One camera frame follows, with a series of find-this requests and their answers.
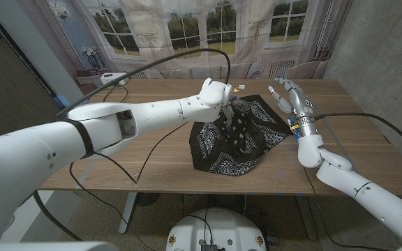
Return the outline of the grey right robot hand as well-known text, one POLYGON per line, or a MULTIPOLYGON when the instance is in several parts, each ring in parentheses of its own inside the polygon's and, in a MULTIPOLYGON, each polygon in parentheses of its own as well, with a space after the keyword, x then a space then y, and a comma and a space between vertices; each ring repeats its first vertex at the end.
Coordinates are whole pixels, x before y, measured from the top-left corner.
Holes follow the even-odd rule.
POLYGON ((281 97, 275 88, 268 86, 272 97, 276 100, 280 110, 286 114, 292 114, 298 124, 300 137, 317 135, 318 130, 313 121, 313 106, 309 97, 303 92, 301 87, 290 79, 275 78, 276 82, 281 84, 288 92, 289 100, 281 97))

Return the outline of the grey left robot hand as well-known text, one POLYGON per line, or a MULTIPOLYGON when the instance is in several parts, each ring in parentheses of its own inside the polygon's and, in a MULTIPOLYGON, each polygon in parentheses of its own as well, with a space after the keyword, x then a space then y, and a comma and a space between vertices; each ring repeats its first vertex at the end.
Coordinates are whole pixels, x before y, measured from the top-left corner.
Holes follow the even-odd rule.
POLYGON ((227 130, 232 128, 232 120, 234 116, 233 104, 228 103, 226 106, 222 108, 222 112, 225 115, 225 126, 227 130))

